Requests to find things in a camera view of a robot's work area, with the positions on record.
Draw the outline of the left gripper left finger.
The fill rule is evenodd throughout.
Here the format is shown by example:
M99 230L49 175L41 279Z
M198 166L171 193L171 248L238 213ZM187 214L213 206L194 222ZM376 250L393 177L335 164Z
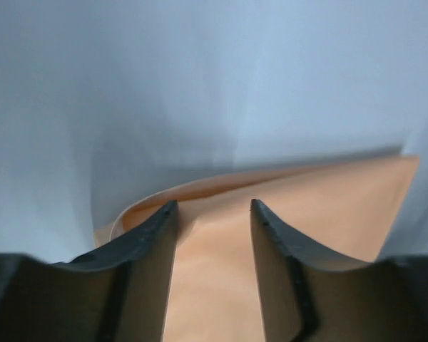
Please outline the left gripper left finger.
M0 254L0 341L160 341L177 235L170 201L69 263Z

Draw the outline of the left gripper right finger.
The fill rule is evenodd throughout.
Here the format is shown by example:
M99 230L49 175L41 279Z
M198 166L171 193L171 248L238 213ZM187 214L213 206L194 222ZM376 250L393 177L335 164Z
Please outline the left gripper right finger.
M256 199L250 228L266 341L428 341L428 255L360 261Z

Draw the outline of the peach cloth napkin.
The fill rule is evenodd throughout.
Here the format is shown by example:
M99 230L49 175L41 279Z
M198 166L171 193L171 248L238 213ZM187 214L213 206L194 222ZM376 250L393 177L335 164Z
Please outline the peach cloth napkin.
M419 165L416 156L214 176L158 192L96 230L117 242L178 203L164 341L287 341L303 326L287 273L374 263Z

